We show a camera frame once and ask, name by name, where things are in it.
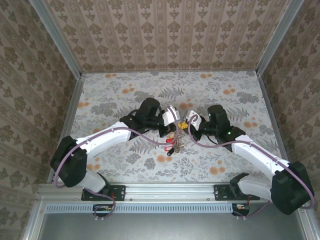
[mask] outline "vent grille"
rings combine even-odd
[[[47,204],[45,213],[59,214],[59,213],[93,213],[93,203],[82,204],[60,204],[50,203]],[[231,203],[206,203],[206,204],[164,204],[164,203],[148,203],[148,204],[125,204],[118,203],[115,207],[114,213],[232,213]]]

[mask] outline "wall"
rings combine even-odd
[[[47,180],[75,80],[28,1],[0,1],[0,239],[19,239]]]
[[[262,77],[288,157],[306,166],[319,201],[319,1],[304,1]],[[318,201],[315,211],[320,220]]]
[[[45,0],[83,72],[254,69],[289,0]]]

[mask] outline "gray panel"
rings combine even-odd
[[[231,214],[46,214],[40,240],[305,240],[297,214],[269,205],[246,220]]]

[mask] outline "floral tablecloth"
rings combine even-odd
[[[280,156],[254,71],[87,74],[71,136],[84,137],[111,126],[147,97],[157,99],[162,109],[173,105],[181,116],[195,110],[207,120],[207,108],[221,104],[232,125]],[[146,136],[165,141],[156,131]],[[111,182],[228,182],[242,172],[263,177],[251,163],[224,147],[201,148],[187,134],[182,141],[184,149],[168,157],[163,146],[136,137],[88,159],[87,168]],[[206,136],[200,143],[212,144]]]

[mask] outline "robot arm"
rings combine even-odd
[[[175,110],[173,106],[169,106],[168,108],[171,108],[172,112],[175,113],[177,120],[180,119],[179,112]],[[129,114],[124,116],[114,125],[106,129],[77,139],[73,139],[71,136],[63,138],[50,162],[50,166],[57,171],[64,156],[74,146],[95,137],[81,145],[68,157],[59,172],[59,178],[66,187],[80,186],[94,193],[101,192],[107,195],[110,184],[99,173],[87,170],[87,159],[93,158],[98,153],[101,153],[113,145],[129,141],[138,136],[129,130],[113,129],[118,127],[130,128],[141,134],[149,130],[158,130],[160,137],[163,137],[171,131],[176,130],[173,122],[174,117],[169,109],[168,111],[161,110],[160,103],[157,100],[147,98],[142,102],[140,108],[135,110],[135,115]]]
[[[186,115],[187,121],[192,116],[198,118],[191,122],[191,134],[196,141],[202,135],[214,136],[219,144],[232,141],[245,141],[244,143],[232,143],[225,145],[230,152],[233,152],[256,166],[267,179],[259,179],[247,173],[241,173],[230,181],[230,189],[235,198],[239,195],[254,195],[273,202],[273,204],[284,214],[291,214],[310,200],[310,196],[303,186],[294,179],[282,166],[282,163],[293,171],[310,189],[314,195],[310,179],[305,166],[296,161],[290,163],[281,159],[255,143],[246,133],[238,127],[231,126],[227,113],[221,105],[213,105],[208,108],[209,121],[194,111],[189,111]],[[260,152],[255,147],[262,149],[271,155],[277,162],[272,161],[268,156]]]

